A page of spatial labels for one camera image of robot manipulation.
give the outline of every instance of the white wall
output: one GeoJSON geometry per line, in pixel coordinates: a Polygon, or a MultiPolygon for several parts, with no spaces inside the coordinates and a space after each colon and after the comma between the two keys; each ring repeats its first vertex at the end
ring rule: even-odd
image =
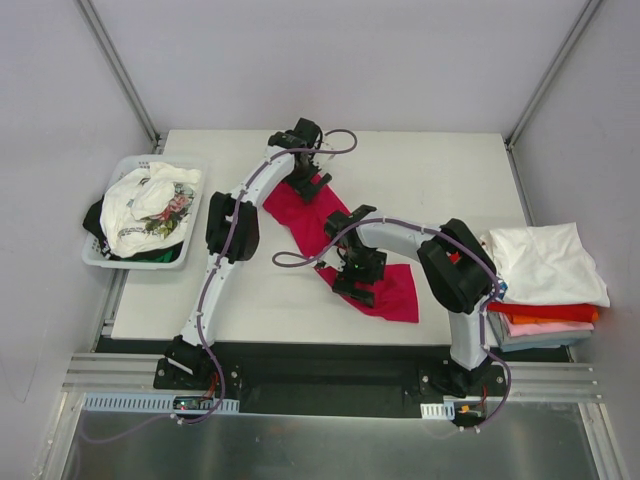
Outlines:
{"type": "Polygon", "coordinates": [[[106,272],[80,260],[85,210],[150,145],[71,0],[3,2],[0,52],[0,478],[14,480],[31,478],[103,296],[106,272]]]}
{"type": "Polygon", "coordinates": [[[577,221],[612,308],[580,351],[599,367],[640,478],[640,3],[606,2],[516,146],[538,224],[577,221]]]}
{"type": "Polygon", "coordinates": [[[585,0],[96,0],[158,129],[509,133],[585,0]]]}

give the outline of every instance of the white table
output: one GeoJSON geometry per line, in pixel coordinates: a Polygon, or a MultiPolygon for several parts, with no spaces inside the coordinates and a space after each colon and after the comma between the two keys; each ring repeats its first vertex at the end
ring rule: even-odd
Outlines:
{"type": "MultiPolygon", "coordinates": [[[[204,275],[209,198],[215,191],[235,187],[257,165],[272,133],[171,131],[166,154],[197,155],[211,162],[190,252],[180,271],[129,272],[112,338],[168,340],[180,332],[204,275]]],[[[445,223],[456,217],[476,234],[525,225],[500,135],[360,132],[358,138],[354,152],[337,156],[327,167],[333,176],[331,188],[348,208],[366,203],[421,223],[445,223]]],[[[329,140],[336,148],[351,141],[340,134],[329,140]]],[[[447,313],[433,298],[417,263],[412,271],[420,323],[368,317],[332,293],[310,267],[274,266],[274,252],[297,251],[296,246],[289,231],[264,210],[259,221],[260,246],[230,285],[216,322],[218,340],[361,345],[451,342],[447,313]]],[[[388,263],[407,261],[393,254],[388,257],[388,263]]]]}

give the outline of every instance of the laundry basket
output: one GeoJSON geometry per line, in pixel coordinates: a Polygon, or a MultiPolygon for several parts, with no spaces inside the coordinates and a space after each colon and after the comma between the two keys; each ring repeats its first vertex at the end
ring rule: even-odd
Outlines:
{"type": "Polygon", "coordinates": [[[189,217],[189,224],[187,225],[187,233],[182,244],[182,250],[180,256],[174,261],[169,263],[155,263],[155,262],[129,262],[126,260],[108,260],[100,253],[100,242],[92,234],[87,235],[87,239],[84,242],[82,248],[82,261],[87,265],[95,265],[103,268],[120,268],[127,270],[161,270],[161,269],[175,269],[182,266],[189,250],[189,243],[191,241],[191,235],[193,234],[193,227],[196,224],[196,218],[198,215],[198,208],[200,207],[200,200],[202,199],[202,192],[204,190],[204,182],[207,173],[206,161],[197,158],[182,155],[136,155],[126,157],[118,162],[107,190],[120,180],[125,175],[131,173],[137,168],[149,168],[149,164],[152,162],[163,162],[173,165],[175,167],[192,169],[196,168],[202,172],[200,176],[200,182],[195,189],[195,196],[193,203],[191,204],[191,211],[189,217]]]}

